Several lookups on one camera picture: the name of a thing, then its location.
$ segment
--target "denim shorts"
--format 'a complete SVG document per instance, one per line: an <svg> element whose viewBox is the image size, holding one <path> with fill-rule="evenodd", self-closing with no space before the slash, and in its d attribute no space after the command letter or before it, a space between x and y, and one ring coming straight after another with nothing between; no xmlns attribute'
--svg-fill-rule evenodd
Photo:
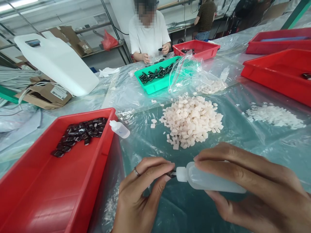
<svg viewBox="0 0 311 233"><path fill-rule="evenodd" d="M198 34L195 36L195 39L196 40L201 40L201 41L208 40L210 32L211 31L198 32Z"/></svg>

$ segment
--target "person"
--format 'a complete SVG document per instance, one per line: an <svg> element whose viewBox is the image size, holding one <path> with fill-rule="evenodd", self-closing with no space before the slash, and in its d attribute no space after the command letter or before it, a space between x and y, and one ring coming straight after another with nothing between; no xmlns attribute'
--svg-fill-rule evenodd
<svg viewBox="0 0 311 233"><path fill-rule="evenodd" d="M136 61L151 63L152 57L168 54L171 39L163 14L156 10L156 0L134 0L137 15L129 23L131 50Z"/></svg>
<svg viewBox="0 0 311 233"><path fill-rule="evenodd" d="M233 202L219 192L205 191L225 221L254 233L311 232L311 197L292 170L225 142L202 150L194 161L198 169L236 182L251 193ZM170 180L165 173L174 167L162 157L142 159L120 184L112 233L152 231L161 194ZM149 197L143 197L156 179Z"/></svg>
<svg viewBox="0 0 311 233"><path fill-rule="evenodd" d="M200 28L195 35L196 40L208 40L210 35L212 24L215 19L216 5L212 0L203 0L198 16L195 18L194 25L197 25L200 21Z"/></svg>

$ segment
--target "hand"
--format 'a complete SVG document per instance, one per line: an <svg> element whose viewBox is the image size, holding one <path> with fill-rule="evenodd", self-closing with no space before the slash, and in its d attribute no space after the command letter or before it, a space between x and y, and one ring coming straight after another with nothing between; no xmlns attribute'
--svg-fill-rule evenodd
<svg viewBox="0 0 311 233"><path fill-rule="evenodd" d="M151 232L161 194L171 179L165 173L174 167L162 157L142 159L136 167L140 177L132 171L120 184L112 233ZM149 197L143 197L144 190L157 178Z"/></svg>
<svg viewBox="0 0 311 233"><path fill-rule="evenodd" d="M225 221L255 233L311 232L311 198L292 170L224 142L194 160L198 169L253 193L236 203L206 191Z"/></svg>
<svg viewBox="0 0 311 233"><path fill-rule="evenodd" d="M168 46L168 44L163 45L163 47L162 47L162 53L163 53L164 55L166 55L166 54L168 54L168 52L169 52L169 46Z"/></svg>
<svg viewBox="0 0 311 233"><path fill-rule="evenodd" d="M148 53L143 53L142 56L143 56L143 61L145 64L150 63Z"/></svg>

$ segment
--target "pile of white plastic pieces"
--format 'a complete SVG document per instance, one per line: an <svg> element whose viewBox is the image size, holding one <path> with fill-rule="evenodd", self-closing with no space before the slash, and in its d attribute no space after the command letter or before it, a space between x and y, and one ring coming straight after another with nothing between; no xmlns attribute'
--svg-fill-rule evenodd
<svg viewBox="0 0 311 233"><path fill-rule="evenodd" d="M270 106L264 102L262 107L253 105L252 109L246 110L246 113L249 116L248 120L250 122L253 122L254 120L268 122L269 124L273 124L275 126L288 126L291 129L306 127L306 125L303 124L303 121L297 119L297 117L290 111L282 107L274 106L272 103L269 104Z"/></svg>
<svg viewBox="0 0 311 233"><path fill-rule="evenodd" d="M208 132L220 133L223 115L217 113L217 104L205 101L202 96L189 97L188 94L178 96L179 100L171 107L163 109L160 122L170 128L167 142L173 145L174 150L194 146L195 142L204 142Z"/></svg>
<svg viewBox="0 0 311 233"><path fill-rule="evenodd" d="M201 92L203 94L213 94L215 92L222 91L227 87L228 85L221 80L211 80L208 84L197 87L196 90L197 92Z"/></svg>

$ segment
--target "jug handle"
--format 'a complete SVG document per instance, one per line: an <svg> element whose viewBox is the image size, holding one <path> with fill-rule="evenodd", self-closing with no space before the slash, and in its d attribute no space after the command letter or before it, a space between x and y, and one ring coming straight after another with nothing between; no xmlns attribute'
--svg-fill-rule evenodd
<svg viewBox="0 0 311 233"><path fill-rule="evenodd" d="M27 44L26 42L31 41L31 40L36 40L36 39L40 41L40 46L44 46L46 44L46 42L48 42L48 40L46 38L44 38L38 34L35 34L35 33L22 35L22 36L16 36L16 37L14 37L14 42L17 44L17 46L25 43L31 49L35 49L35 48L31 47L29 44Z"/></svg>

